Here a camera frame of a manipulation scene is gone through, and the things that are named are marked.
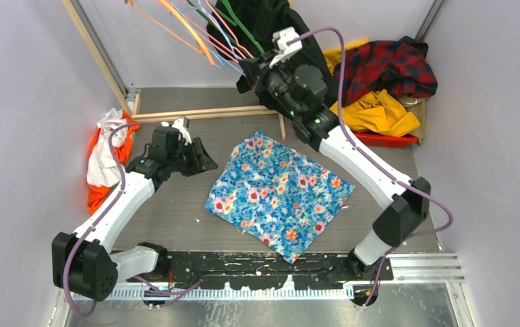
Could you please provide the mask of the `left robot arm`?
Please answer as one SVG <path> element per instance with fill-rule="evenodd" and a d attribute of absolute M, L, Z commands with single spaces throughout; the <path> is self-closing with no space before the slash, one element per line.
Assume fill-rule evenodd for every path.
<path fill-rule="evenodd" d="M 52 241 L 52 280 L 64 290 L 103 301 L 115 285 L 136 276 L 164 280 L 170 271 L 167 249 L 142 242 L 115 253 L 114 243 L 145 201 L 173 173 L 185 177 L 217 169 L 201 139 L 186 127 L 163 125 L 152 133 L 144 152 L 132 159 L 107 200 L 71 234 Z"/>

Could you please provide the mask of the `blue patterned garment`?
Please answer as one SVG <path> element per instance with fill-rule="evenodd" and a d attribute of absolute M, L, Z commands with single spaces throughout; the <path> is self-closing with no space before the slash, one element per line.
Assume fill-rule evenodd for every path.
<path fill-rule="evenodd" d="M 204 208 L 294 263 L 355 186 L 261 131 L 237 144 Z"/>

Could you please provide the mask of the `black pleated skirt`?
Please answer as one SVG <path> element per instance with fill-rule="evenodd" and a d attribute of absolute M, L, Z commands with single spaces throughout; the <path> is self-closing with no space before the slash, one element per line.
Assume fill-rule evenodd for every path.
<path fill-rule="evenodd" d="M 291 9 L 288 1 L 252 2 L 256 13 L 253 33 L 261 38 L 264 51 L 271 51 L 271 49 L 276 48 L 272 42 L 272 35 L 279 30 L 294 27 L 299 35 L 310 31 L 302 17 L 294 9 Z M 329 71 L 323 51 L 314 36 L 302 40 L 302 46 L 303 48 L 296 55 L 284 63 L 289 69 L 294 69 L 303 64 L 319 68 L 328 88 L 325 103 L 331 108 L 337 102 L 338 80 Z M 241 77 L 237 81 L 237 89 L 240 93 L 250 91 L 245 77 Z M 260 103 L 265 106 L 267 101 L 260 99 Z"/>

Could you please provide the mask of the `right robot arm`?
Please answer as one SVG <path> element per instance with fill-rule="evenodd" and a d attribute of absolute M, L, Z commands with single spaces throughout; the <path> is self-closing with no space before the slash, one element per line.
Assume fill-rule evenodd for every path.
<path fill-rule="evenodd" d="M 394 170 L 345 131 L 325 104 L 327 84 L 319 68 L 300 65 L 289 71 L 275 52 L 239 61 L 246 85 L 268 101 L 268 107 L 289 119 L 295 135 L 315 151 L 334 160 L 373 196 L 382 213 L 372 229 L 348 253 L 347 268 L 356 279 L 379 269 L 380 259 L 400 246 L 427 219 L 430 183 Z"/>

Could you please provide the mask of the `blue hanger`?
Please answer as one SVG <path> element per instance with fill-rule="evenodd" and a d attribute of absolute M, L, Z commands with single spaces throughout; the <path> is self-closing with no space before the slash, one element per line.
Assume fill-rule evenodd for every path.
<path fill-rule="evenodd" d="M 251 53 L 235 39 L 235 33 L 214 14 L 208 1 L 125 1 L 141 16 L 221 70 L 243 74 L 239 62 Z"/>

